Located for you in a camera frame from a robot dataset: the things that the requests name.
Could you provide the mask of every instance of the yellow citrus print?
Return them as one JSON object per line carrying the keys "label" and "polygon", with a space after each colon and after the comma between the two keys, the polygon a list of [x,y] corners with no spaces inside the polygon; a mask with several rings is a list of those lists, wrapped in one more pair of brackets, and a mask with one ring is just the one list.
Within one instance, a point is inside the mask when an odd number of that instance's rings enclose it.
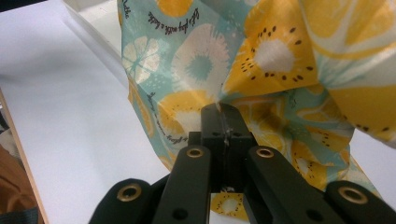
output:
{"label": "yellow citrus print", "polygon": [[308,90],[313,95],[321,95],[324,92],[324,87],[320,84],[309,86],[306,87],[305,89]]}
{"label": "yellow citrus print", "polygon": [[201,108],[212,103],[214,100],[207,97],[206,91],[170,93],[158,104],[161,125],[173,134],[200,130]]}
{"label": "yellow citrus print", "polygon": [[311,133],[311,138],[323,146],[327,147],[328,149],[336,152],[343,152],[344,154],[341,155],[344,161],[346,160],[345,151],[349,146],[350,139],[353,134],[353,130],[345,130],[344,134],[341,131],[331,131],[320,129],[312,126],[305,126],[305,128]]}
{"label": "yellow citrus print", "polygon": [[324,55],[359,59],[396,47],[391,1],[304,0],[302,7],[313,47]]}
{"label": "yellow citrus print", "polygon": [[122,1],[117,0],[117,14],[119,16],[119,24],[122,26]]}
{"label": "yellow citrus print", "polygon": [[139,109],[140,114],[142,116],[146,135],[148,137],[152,137],[152,135],[154,135],[154,126],[149,113],[149,109],[143,103],[140,94],[137,92],[137,86],[134,84],[134,81],[131,80],[130,78],[128,78],[128,81],[129,81],[128,100],[131,102],[132,105],[134,104],[134,100],[136,101],[137,108]]}
{"label": "yellow citrus print", "polygon": [[174,153],[167,150],[167,156],[159,156],[158,158],[160,158],[160,161],[163,163],[166,169],[171,171],[175,164],[177,156]]}
{"label": "yellow citrus print", "polygon": [[210,209],[225,216],[248,220],[243,206],[243,194],[240,193],[221,192],[216,194],[212,199]]}
{"label": "yellow citrus print", "polygon": [[329,90],[346,119],[384,142],[396,142],[396,85]]}
{"label": "yellow citrus print", "polygon": [[301,141],[291,145],[291,164],[313,187],[324,190],[327,185],[326,166],[320,164],[309,147]]}
{"label": "yellow citrus print", "polygon": [[350,158],[351,158],[350,153],[349,153],[349,150],[346,150],[346,149],[341,150],[341,151],[340,151],[340,157],[341,157],[341,159],[343,160],[343,162],[344,162],[345,164],[349,164]]}
{"label": "yellow citrus print", "polygon": [[314,56],[296,0],[260,1],[245,22],[247,38],[224,83],[252,96],[317,83]]}
{"label": "yellow citrus print", "polygon": [[320,106],[298,110],[297,116],[309,121],[328,123],[338,123],[343,119],[343,116],[331,96]]}
{"label": "yellow citrus print", "polygon": [[161,12],[170,17],[184,16],[190,9],[193,0],[157,0]]}
{"label": "yellow citrus print", "polygon": [[283,137],[284,100],[280,97],[250,97],[232,102],[238,108],[247,127],[260,146],[277,149],[284,154],[286,143]]}

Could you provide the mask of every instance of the patterned fabric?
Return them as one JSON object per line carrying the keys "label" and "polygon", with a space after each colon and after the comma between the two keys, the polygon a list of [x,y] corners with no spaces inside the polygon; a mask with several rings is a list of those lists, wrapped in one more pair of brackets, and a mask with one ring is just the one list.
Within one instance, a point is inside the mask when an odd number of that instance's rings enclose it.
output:
{"label": "patterned fabric", "polygon": [[[312,186],[375,191],[349,141],[358,128],[396,147],[395,12],[387,0],[119,1],[129,99],[168,169],[200,109],[223,102]],[[240,197],[212,209],[246,218]]]}

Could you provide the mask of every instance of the screw hole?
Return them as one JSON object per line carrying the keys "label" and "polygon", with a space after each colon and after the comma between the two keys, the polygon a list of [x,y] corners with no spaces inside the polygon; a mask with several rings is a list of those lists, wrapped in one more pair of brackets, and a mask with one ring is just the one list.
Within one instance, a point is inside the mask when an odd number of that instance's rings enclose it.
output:
{"label": "screw hole", "polygon": [[341,187],[338,189],[338,193],[351,203],[365,204],[368,202],[367,196],[357,189]]}
{"label": "screw hole", "polygon": [[136,189],[126,189],[123,193],[122,196],[129,198],[132,197],[134,195],[136,195],[137,190]]}
{"label": "screw hole", "polygon": [[317,210],[308,209],[306,210],[306,215],[316,222],[323,221],[323,215]]}
{"label": "screw hole", "polygon": [[189,213],[183,208],[177,208],[174,210],[172,216],[174,219],[183,220],[189,216]]}
{"label": "screw hole", "polygon": [[137,199],[142,193],[142,189],[138,184],[130,184],[119,190],[117,199],[124,203],[128,203]]}
{"label": "screw hole", "polygon": [[204,155],[204,152],[199,148],[192,148],[187,151],[187,155],[191,158],[198,158]]}
{"label": "screw hole", "polygon": [[267,148],[259,148],[256,151],[257,155],[263,158],[272,158],[274,157],[274,152]]}

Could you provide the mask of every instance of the white surface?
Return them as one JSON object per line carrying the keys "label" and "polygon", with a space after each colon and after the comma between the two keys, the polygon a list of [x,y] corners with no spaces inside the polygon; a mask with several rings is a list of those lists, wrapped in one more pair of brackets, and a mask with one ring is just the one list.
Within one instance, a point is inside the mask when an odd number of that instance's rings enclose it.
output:
{"label": "white surface", "polygon": [[64,0],[72,14],[91,26],[121,56],[121,30],[117,0]]}
{"label": "white surface", "polygon": [[[60,1],[0,13],[0,88],[47,223],[87,223],[116,182],[167,174],[127,101],[116,58]],[[352,149],[396,207],[394,149],[362,133]],[[211,223],[237,221],[212,215]]]}

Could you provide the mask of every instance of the wooden edge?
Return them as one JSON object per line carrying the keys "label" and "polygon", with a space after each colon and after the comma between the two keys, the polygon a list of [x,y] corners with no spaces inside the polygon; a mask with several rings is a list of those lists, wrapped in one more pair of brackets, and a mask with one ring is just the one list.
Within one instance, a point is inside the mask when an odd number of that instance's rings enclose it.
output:
{"label": "wooden edge", "polygon": [[2,90],[1,90],[1,88],[0,88],[0,102],[1,102],[1,104],[3,106],[3,108],[4,108],[4,112],[5,112],[5,115],[6,115],[6,120],[7,120],[9,129],[11,130],[12,136],[14,137],[15,144],[17,145],[17,149],[18,149],[18,152],[20,153],[24,169],[25,169],[26,174],[27,174],[27,176],[29,178],[29,182],[30,182],[30,184],[32,186],[33,193],[35,195],[35,199],[36,199],[37,204],[38,204],[38,212],[39,212],[38,223],[43,223],[42,222],[43,220],[40,220],[40,219],[44,219],[44,223],[50,223],[49,220],[48,220],[47,214],[45,212],[45,209],[44,209],[44,204],[42,203],[40,195],[38,193],[38,189],[37,189],[37,186],[35,184],[35,179],[33,177],[32,171],[30,170],[29,162],[28,162],[28,160],[26,158],[26,155],[24,153],[24,150],[23,150],[23,147],[22,147],[22,144],[21,144],[21,139],[18,136],[18,132],[17,132],[17,130],[15,128],[14,121],[13,121],[13,119],[11,117],[11,113],[9,112],[8,107],[7,107],[6,98],[4,97],[4,94],[3,94]]}

